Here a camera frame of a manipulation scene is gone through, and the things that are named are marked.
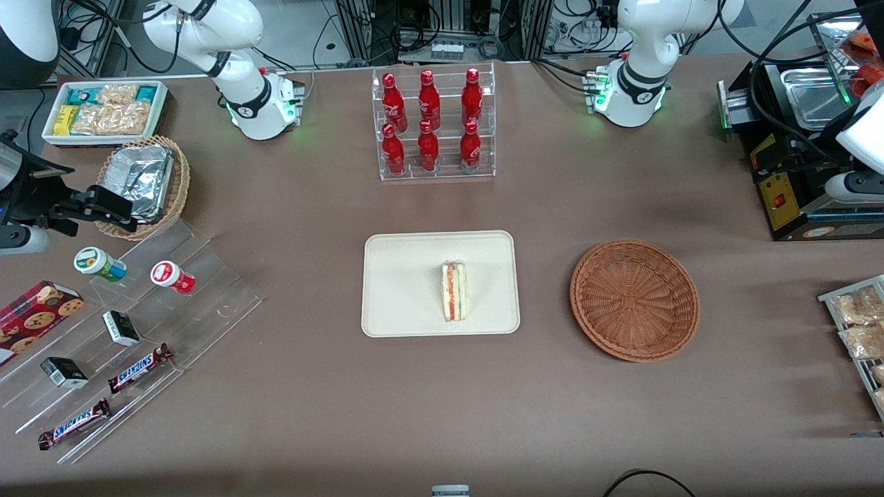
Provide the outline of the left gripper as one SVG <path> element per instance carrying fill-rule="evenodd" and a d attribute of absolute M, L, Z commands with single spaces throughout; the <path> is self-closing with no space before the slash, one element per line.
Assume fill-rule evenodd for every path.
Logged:
<path fill-rule="evenodd" d="M 815 145 L 837 160 L 853 157 L 875 173 L 883 173 L 883 85 L 865 91 L 859 103 L 844 110 L 823 128 Z M 753 182 L 761 184 L 777 174 L 804 172 L 812 164 L 803 158 L 819 154 L 804 136 L 783 135 L 773 146 L 777 159 L 753 159 Z"/>

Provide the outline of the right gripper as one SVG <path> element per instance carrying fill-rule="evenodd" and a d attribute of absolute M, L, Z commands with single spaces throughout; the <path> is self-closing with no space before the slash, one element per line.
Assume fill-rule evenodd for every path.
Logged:
<path fill-rule="evenodd" d="M 131 201 L 100 185 L 72 192 L 62 177 L 75 169 L 16 145 L 17 136 L 15 131 L 2 132 L 2 229 L 25 224 L 76 237 L 82 220 L 136 232 Z M 68 200 L 72 207 L 57 206 Z"/>

